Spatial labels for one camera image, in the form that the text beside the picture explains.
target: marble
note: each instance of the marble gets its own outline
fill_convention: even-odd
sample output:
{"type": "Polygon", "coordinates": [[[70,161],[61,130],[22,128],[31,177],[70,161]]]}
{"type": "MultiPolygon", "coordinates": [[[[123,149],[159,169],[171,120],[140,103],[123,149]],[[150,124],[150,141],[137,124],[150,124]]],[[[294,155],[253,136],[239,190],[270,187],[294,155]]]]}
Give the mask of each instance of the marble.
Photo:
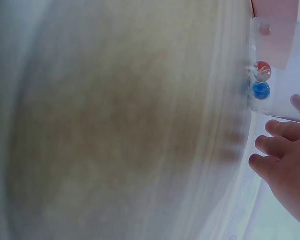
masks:
{"type": "Polygon", "coordinates": [[[258,100],[265,100],[270,96],[270,86],[264,81],[256,81],[252,85],[253,96],[258,100]]]}
{"type": "Polygon", "coordinates": [[[252,72],[257,81],[266,82],[271,78],[271,66],[265,61],[258,61],[252,67],[252,72]]]}

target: fingernail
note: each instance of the fingernail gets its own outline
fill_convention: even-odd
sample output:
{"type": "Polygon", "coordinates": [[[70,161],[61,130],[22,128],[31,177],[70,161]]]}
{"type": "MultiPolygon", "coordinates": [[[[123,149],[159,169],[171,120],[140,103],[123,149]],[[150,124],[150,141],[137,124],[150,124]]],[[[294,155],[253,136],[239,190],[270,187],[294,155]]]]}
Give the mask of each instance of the fingernail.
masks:
{"type": "Polygon", "coordinates": [[[279,124],[280,122],[277,120],[270,120],[266,123],[265,125],[265,130],[267,132],[271,131],[277,124],[279,124]]]}
{"type": "Polygon", "coordinates": [[[263,142],[267,139],[266,136],[259,136],[256,140],[255,140],[255,147],[257,149],[259,149],[259,147],[262,146],[263,142]]]}

